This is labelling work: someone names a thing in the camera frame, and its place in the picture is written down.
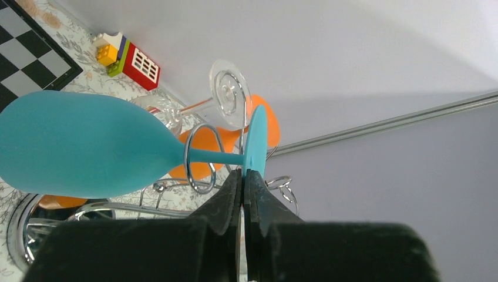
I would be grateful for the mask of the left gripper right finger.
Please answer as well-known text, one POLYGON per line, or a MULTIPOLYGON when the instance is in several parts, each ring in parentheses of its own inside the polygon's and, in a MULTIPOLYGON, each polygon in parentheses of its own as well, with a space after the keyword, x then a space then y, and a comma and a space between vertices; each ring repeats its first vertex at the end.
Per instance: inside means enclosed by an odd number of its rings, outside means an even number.
POLYGON ((253 170, 245 175, 243 208, 249 280, 441 279, 426 243, 408 225, 304 221, 253 170))

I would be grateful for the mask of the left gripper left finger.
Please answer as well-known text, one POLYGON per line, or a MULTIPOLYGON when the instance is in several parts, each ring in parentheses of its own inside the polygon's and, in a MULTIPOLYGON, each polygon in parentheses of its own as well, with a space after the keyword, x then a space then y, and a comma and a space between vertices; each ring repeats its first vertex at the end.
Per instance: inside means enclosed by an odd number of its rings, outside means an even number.
POLYGON ((183 219, 70 221, 25 281, 238 281, 241 170, 183 219))

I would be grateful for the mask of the blue wine glass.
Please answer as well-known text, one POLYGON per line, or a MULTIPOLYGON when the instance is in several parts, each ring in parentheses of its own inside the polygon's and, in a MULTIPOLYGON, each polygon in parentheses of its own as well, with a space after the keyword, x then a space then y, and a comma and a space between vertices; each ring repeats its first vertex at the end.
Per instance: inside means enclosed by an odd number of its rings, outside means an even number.
POLYGON ((262 173, 267 113, 253 112, 244 154, 189 148, 145 109, 106 95, 41 90, 1 112, 1 179, 25 193, 117 197, 190 163, 262 173))

